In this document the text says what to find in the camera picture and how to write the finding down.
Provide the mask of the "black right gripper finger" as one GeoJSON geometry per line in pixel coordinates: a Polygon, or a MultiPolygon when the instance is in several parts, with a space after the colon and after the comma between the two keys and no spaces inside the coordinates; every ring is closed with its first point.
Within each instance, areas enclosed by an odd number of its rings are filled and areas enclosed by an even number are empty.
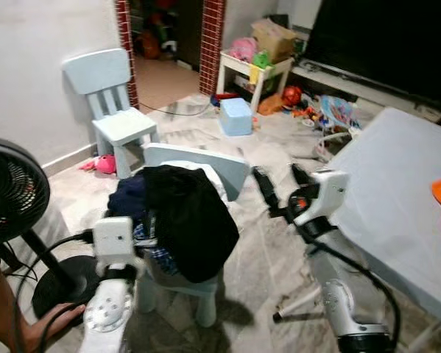
{"type": "Polygon", "coordinates": [[[297,191],[300,194],[307,195],[308,189],[312,186],[311,175],[308,175],[308,172],[304,171],[304,168],[301,168],[297,163],[291,163],[289,167],[297,185],[297,191]]]}
{"type": "Polygon", "coordinates": [[[261,197],[267,205],[267,214],[269,216],[282,216],[280,199],[267,172],[261,167],[252,167],[251,174],[253,174],[253,178],[258,185],[258,191],[260,191],[261,197]]]}

